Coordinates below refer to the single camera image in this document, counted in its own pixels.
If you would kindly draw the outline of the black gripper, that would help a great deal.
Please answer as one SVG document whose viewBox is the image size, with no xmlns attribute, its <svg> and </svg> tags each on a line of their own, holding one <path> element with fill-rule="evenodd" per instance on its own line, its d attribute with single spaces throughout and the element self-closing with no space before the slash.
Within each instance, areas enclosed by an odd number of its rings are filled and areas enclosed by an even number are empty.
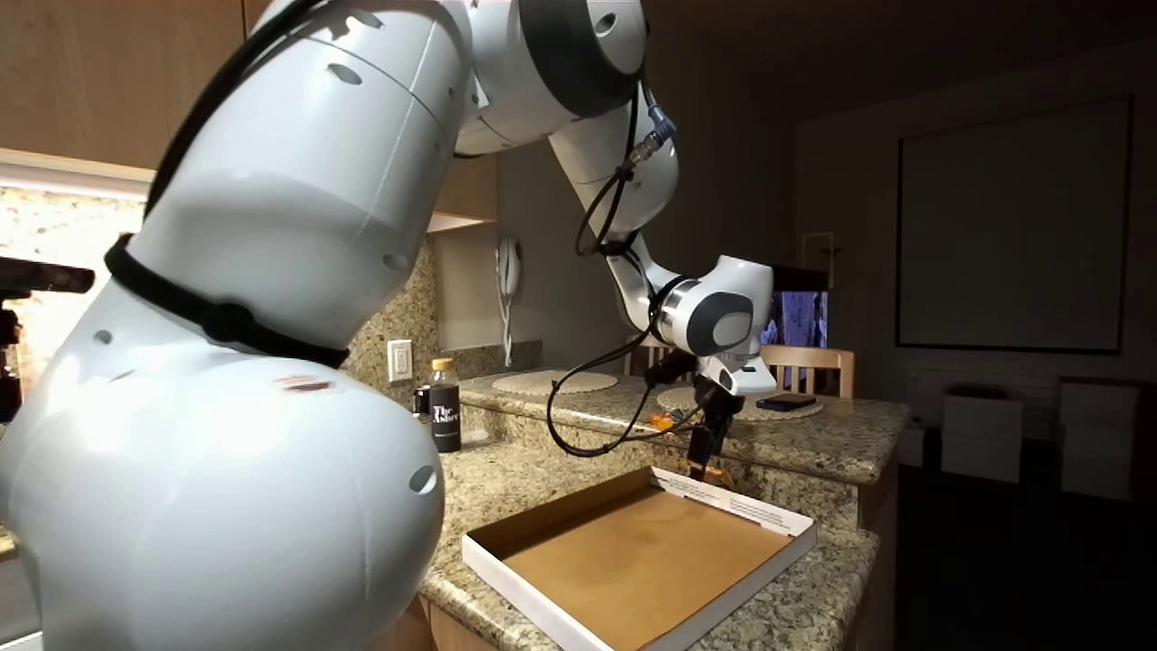
<svg viewBox="0 0 1157 651">
<path fill-rule="evenodd" d="M 725 393 L 715 383 L 696 383 L 694 387 L 694 405 L 702 412 L 696 430 L 690 435 L 688 443 L 688 473 L 696 479 L 718 476 L 715 455 L 724 448 L 724 436 L 741 412 L 741 396 Z"/>
</svg>

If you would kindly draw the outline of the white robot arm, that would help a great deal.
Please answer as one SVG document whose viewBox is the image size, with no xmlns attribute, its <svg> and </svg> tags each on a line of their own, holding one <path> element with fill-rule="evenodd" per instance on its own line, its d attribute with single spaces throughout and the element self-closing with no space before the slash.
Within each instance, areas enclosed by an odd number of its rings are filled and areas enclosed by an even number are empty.
<svg viewBox="0 0 1157 651">
<path fill-rule="evenodd" d="M 441 530 L 423 424 L 348 374 L 450 157 L 548 145 L 635 329 L 767 389 L 770 267 L 643 229 L 676 142 L 639 0 L 271 0 L 0 443 L 43 651 L 373 651 Z"/>
</svg>

